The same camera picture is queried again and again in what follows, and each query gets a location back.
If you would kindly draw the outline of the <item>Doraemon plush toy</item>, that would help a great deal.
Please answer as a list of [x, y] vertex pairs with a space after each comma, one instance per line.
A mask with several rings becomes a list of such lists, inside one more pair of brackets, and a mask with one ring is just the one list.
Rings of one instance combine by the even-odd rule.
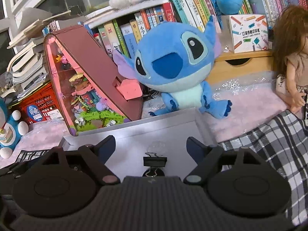
[[21, 120], [21, 112], [15, 110], [12, 113], [1, 98], [1, 158], [11, 157], [21, 137], [29, 132], [29, 126]]

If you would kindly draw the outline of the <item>white pencil pattern box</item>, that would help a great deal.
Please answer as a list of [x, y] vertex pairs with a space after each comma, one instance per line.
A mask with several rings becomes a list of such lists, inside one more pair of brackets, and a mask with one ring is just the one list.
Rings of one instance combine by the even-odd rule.
[[221, 17], [222, 35], [232, 53], [267, 51], [268, 24], [265, 15], [236, 14]]

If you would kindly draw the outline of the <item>wooden drawer box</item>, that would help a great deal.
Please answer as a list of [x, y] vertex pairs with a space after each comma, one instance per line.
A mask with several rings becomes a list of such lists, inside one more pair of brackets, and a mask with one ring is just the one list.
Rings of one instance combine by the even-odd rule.
[[216, 58], [211, 73], [206, 78], [210, 84], [217, 84], [247, 74], [273, 70], [272, 51], [246, 53], [222, 53]]

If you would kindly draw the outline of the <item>black white plaid cloth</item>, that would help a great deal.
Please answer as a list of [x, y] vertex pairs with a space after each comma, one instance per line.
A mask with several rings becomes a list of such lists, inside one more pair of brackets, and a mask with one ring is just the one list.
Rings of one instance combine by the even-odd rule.
[[14, 230], [296, 230], [307, 229], [307, 129], [304, 122], [286, 110], [268, 123], [222, 146], [227, 155], [239, 151], [241, 141], [271, 165], [290, 186], [287, 208], [268, 218], [245, 218], [227, 210], [260, 205], [269, 209], [273, 201], [237, 198], [235, 183], [220, 182], [234, 170], [231, 164], [216, 173], [207, 189], [186, 186], [170, 177], [150, 183], [130, 177], [118, 186], [99, 192], [93, 203], [63, 218], [23, 215]]

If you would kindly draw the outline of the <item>black round puck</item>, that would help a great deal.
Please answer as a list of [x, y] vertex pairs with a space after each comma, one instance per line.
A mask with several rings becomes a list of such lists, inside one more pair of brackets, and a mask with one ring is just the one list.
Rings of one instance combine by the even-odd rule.
[[163, 177], [165, 176], [164, 171], [158, 167], [150, 167], [147, 169], [143, 175], [143, 177]]

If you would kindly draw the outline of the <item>black binder clip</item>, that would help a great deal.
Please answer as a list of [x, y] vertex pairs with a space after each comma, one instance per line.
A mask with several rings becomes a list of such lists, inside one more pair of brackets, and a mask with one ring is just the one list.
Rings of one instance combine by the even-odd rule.
[[150, 167], [158, 167], [163, 170], [166, 166], [167, 161], [167, 157], [151, 157], [146, 152], [145, 157], [143, 157], [143, 166], [147, 169], [149, 169]]

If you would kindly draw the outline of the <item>row of books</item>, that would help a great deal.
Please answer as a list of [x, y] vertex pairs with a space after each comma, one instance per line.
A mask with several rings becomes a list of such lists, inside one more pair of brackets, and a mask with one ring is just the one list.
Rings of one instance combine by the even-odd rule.
[[[290, 5], [307, 8], [307, 0], [243, 0], [237, 14], [266, 16], [271, 49], [275, 22]], [[216, 31], [222, 33], [224, 14], [216, 0], [149, 0], [123, 9], [108, 6], [87, 15], [86, 20], [77, 25], [83, 25], [108, 54], [117, 49], [132, 56], [141, 38], [158, 24], [180, 22], [204, 31], [211, 15], [216, 18]]]

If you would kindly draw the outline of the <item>clear plastic cup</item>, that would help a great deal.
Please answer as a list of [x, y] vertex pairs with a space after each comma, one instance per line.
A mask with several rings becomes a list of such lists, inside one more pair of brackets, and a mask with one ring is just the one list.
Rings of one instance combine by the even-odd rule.
[[147, 154], [151, 157], [163, 157], [166, 152], [166, 143], [153, 141], [147, 148]]

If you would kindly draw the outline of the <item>stack of books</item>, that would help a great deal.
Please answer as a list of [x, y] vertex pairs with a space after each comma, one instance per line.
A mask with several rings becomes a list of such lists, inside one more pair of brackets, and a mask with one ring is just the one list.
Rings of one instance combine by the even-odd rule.
[[25, 8], [21, 12], [18, 34], [8, 44], [8, 49], [21, 48], [9, 58], [4, 69], [6, 84], [1, 87], [1, 98], [23, 98], [47, 80], [45, 71], [44, 39], [48, 34], [83, 23], [79, 6], [71, 6], [59, 14], [38, 8]]

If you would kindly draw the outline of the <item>pink fluffy blanket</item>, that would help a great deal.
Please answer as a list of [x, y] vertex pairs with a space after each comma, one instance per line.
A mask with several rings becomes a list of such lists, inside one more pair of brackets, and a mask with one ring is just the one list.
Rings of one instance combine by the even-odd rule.
[[[275, 93], [276, 74], [262, 71], [217, 82], [202, 98], [204, 106], [198, 112], [206, 120], [218, 142], [237, 137], [264, 123], [287, 108]], [[69, 134], [61, 119], [35, 123], [17, 144], [1, 167], [11, 164], [21, 150], [39, 151], [57, 146]]]

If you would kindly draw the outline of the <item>brown haired doll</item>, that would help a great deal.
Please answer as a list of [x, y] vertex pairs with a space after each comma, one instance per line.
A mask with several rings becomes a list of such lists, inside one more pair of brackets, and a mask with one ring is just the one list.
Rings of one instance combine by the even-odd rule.
[[307, 108], [307, 10], [290, 5], [274, 26], [276, 94], [296, 114]]

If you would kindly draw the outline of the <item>pink triangular diorama house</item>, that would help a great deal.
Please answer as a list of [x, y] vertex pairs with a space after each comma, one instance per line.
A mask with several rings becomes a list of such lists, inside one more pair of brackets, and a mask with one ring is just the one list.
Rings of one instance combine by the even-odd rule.
[[142, 98], [126, 100], [125, 78], [81, 25], [48, 34], [45, 56], [61, 114], [71, 135], [141, 118]]

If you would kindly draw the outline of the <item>red plastic crate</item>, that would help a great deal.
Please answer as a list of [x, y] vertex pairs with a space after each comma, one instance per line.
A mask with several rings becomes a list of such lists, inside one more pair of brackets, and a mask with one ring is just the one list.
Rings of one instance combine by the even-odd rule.
[[12, 107], [21, 112], [21, 120], [28, 125], [54, 119], [63, 120], [51, 82]]

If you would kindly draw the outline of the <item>Stitch plush toy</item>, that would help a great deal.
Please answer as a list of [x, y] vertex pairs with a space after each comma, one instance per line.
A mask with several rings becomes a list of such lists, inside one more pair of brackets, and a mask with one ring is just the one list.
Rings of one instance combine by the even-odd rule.
[[206, 78], [221, 54], [215, 19], [210, 16], [205, 31], [164, 21], [142, 37], [134, 57], [113, 52], [121, 76], [161, 93], [164, 108], [151, 116], [204, 106], [202, 98], [211, 92]]

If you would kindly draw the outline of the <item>white shallow cardboard box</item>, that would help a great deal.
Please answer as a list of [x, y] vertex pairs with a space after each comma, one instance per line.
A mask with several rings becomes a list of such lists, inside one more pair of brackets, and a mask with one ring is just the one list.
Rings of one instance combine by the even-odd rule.
[[132, 121], [113, 127], [83, 132], [77, 136], [64, 136], [60, 146], [65, 151], [77, 150], [85, 144], [98, 144], [107, 136], [115, 137], [116, 148], [106, 166], [120, 179], [142, 176], [146, 168], [143, 157], [153, 141], [166, 143], [163, 169], [166, 176], [183, 179], [196, 167], [196, 162], [186, 151], [186, 141], [194, 137], [205, 145], [217, 144], [206, 120], [197, 109], [187, 109]]

